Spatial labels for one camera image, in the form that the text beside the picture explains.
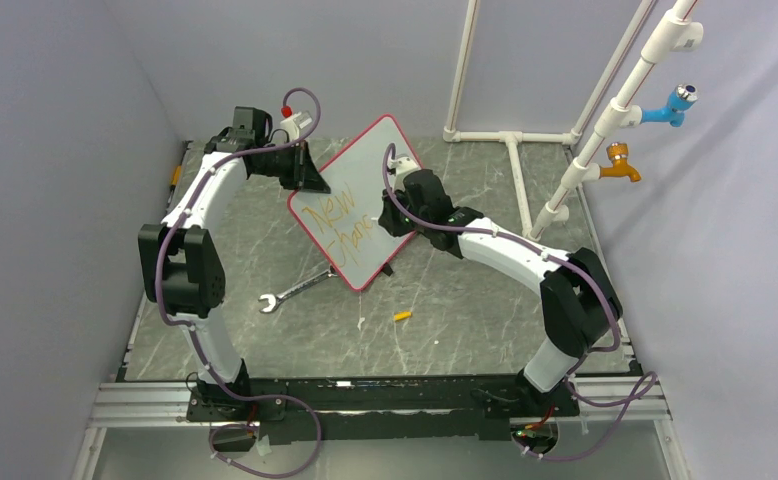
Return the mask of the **pink framed whiteboard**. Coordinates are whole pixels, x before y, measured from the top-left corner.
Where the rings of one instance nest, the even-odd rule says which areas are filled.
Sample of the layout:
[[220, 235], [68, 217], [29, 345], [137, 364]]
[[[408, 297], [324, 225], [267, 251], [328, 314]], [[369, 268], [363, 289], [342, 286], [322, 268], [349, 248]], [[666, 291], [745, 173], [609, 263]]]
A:
[[398, 154], [418, 159], [397, 120], [384, 114], [319, 170], [329, 194], [301, 191], [287, 199], [297, 223], [353, 291], [366, 288], [412, 239], [410, 234], [391, 236], [377, 221], [389, 144]]

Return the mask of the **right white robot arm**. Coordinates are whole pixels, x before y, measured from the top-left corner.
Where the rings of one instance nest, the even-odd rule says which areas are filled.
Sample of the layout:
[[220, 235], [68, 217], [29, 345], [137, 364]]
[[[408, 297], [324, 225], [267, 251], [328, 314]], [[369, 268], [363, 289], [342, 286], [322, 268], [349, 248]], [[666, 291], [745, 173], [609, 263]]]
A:
[[399, 177], [383, 174], [379, 225], [394, 237], [416, 232], [431, 246], [459, 259], [488, 266], [535, 293], [542, 305], [545, 338], [517, 376], [516, 401], [539, 415], [555, 399], [554, 389], [594, 350], [597, 341], [620, 334], [621, 302], [599, 256], [580, 248], [553, 249], [500, 228], [481, 212], [453, 205], [430, 169]]

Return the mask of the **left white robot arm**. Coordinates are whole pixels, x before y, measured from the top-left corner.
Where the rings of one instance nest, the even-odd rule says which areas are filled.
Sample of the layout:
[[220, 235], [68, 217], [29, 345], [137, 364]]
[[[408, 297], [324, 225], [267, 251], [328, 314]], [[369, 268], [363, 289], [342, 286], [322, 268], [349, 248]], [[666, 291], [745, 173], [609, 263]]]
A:
[[145, 224], [138, 248], [146, 296], [163, 322], [181, 330], [197, 362], [198, 390], [229, 420], [252, 406], [245, 361], [223, 319], [225, 269], [213, 233], [237, 191], [253, 176], [275, 178], [285, 190], [328, 193], [307, 138], [320, 115], [281, 109], [282, 144], [272, 141], [272, 118], [237, 107], [233, 121], [204, 145], [202, 165], [188, 190], [158, 224]]

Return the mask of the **silver wrench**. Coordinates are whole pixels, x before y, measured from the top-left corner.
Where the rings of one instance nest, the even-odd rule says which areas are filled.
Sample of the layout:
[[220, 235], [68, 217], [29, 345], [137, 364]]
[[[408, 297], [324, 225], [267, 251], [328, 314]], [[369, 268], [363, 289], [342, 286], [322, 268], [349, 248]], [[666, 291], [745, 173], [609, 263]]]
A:
[[284, 290], [283, 292], [277, 293], [277, 294], [263, 294], [258, 298], [258, 301], [263, 304], [263, 306], [259, 309], [260, 313], [263, 314], [270, 314], [274, 313], [279, 306], [284, 303], [287, 299], [301, 293], [304, 290], [307, 290], [327, 279], [337, 277], [338, 274], [335, 271], [333, 267], [328, 267], [318, 274], [308, 278], [307, 280], [301, 281], [300, 283], [293, 285], [292, 287]]

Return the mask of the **orange tap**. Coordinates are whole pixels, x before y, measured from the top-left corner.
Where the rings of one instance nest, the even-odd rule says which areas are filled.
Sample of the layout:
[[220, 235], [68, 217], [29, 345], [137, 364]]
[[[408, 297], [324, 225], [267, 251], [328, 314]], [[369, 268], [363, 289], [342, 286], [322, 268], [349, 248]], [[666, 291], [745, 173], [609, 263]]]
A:
[[600, 178], [627, 178], [632, 183], [642, 179], [638, 170], [629, 163], [630, 151], [626, 143], [611, 143], [606, 148], [606, 154], [610, 165], [600, 168]]

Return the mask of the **blue tap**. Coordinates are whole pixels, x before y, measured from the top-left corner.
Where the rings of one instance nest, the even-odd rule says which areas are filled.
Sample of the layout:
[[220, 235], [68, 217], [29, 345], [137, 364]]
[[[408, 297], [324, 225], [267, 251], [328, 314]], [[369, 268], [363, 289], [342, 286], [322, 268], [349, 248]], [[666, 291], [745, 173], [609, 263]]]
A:
[[670, 93], [666, 104], [654, 110], [643, 110], [641, 124], [665, 123], [672, 127], [681, 127], [685, 121], [686, 111], [698, 100], [698, 90], [692, 84], [679, 84]]

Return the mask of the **orange black tool at wall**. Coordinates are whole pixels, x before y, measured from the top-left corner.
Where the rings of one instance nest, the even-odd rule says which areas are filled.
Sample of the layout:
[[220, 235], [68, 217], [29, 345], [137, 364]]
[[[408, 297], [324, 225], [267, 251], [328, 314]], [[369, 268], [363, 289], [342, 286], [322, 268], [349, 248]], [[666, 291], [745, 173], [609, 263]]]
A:
[[176, 187], [177, 187], [177, 185], [178, 185], [178, 183], [180, 181], [181, 170], [182, 170], [182, 166], [181, 165], [178, 165], [173, 170], [173, 173], [172, 173], [170, 181], [169, 181], [169, 192], [170, 193], [173, 193], [176, 190]]

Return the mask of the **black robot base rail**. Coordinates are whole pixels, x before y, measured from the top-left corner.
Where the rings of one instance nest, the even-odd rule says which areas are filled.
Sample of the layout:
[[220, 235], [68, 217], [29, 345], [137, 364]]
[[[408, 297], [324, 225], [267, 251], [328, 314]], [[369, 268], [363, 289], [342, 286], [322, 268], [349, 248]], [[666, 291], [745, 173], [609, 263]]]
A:
[[187, 421], [250, 423], [273, 445], [286, 445], [316, 438], [508, 440], [524, 424], [580, 413], [565, 387], [529, 394], [514, 374], [254, 378], [250, 387], [259, 401], [204, 399], [193, 390]]

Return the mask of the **aluminium frame rail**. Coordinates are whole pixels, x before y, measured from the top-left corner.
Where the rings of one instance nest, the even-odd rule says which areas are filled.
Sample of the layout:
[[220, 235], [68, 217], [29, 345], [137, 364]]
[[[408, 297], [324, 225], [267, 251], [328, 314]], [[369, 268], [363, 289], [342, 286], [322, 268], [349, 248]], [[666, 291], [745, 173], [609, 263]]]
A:
[[99, 385], [71, 479], [92, 479], [110, 429], [183, 426], [190, 392], [181, 382], [113, 382]]

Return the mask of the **white pvc pipe frame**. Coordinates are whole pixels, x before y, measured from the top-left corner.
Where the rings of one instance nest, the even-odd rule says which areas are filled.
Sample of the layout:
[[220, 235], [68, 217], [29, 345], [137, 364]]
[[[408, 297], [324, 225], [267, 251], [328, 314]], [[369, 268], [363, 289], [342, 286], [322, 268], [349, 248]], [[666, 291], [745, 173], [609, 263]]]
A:
[[508, 133], [528, 211], [552, 194], [565, 151], [591, 136], [671, 8], [668, 1], [414, 1], [383, 34], [410, 75], [404, 120], [454, 198], [518, 229]]

